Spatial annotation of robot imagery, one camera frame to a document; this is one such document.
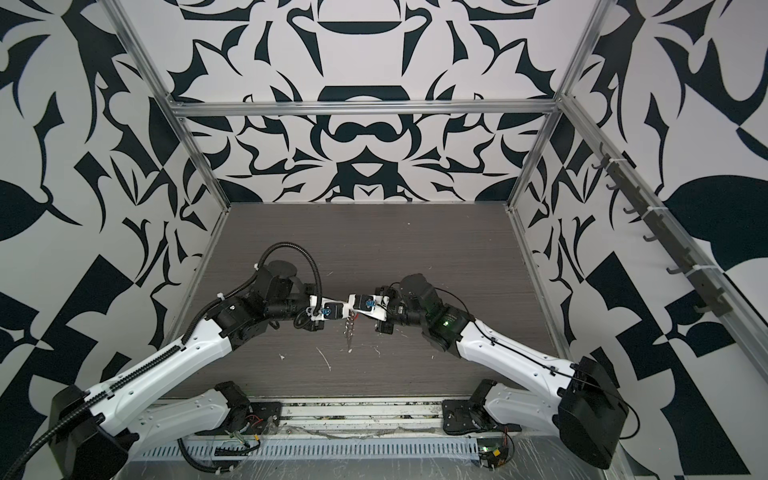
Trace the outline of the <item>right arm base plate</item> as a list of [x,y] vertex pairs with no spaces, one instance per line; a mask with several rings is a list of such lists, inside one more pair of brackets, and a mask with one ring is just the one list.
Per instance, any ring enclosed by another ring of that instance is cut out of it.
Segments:
[[518,424],[498,423],[481,405],[471,400],[443,400],[441,409],[442,430],[447,435],[522,431],[522,427]]

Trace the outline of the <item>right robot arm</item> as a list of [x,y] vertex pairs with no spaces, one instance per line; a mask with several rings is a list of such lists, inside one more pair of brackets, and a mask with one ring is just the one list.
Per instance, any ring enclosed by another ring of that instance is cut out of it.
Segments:
[[577,362],[527,347],[477,319],[463,302],[442,299],[443,289],[412,274],[357,302],[381,333],[412,326],[437,350],[482,365],[514,382],[488,382],[475,400],[498,425],[515,424],[555,434],[572,454],[606,470],[632,409],[596,360]]

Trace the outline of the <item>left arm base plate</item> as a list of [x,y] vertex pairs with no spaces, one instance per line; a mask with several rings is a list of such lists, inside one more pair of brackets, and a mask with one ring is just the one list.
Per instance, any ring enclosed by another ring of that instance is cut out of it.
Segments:
[[228,435],[238,432],[243,435],[259,435],[281,421],[283,403],[279,401],[251,402],[248,407],[239,406],[231,410],[223,423],[211,430],[201,430],[196,436]]

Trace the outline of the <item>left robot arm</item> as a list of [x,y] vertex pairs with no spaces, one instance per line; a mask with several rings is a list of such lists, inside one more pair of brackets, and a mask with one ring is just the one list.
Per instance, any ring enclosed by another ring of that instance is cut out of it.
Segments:
[[46,442],[63,477],[110,479],[139,454],[172,440],[247,428],[251,402],[232,381],[188,400],[155,402],[268,327],[312,318],[322,298],[319,278],[305,284],[293,264],[272,261],[218,295],[183,336],[155,354],[87,390],[70,386],[58,393]]

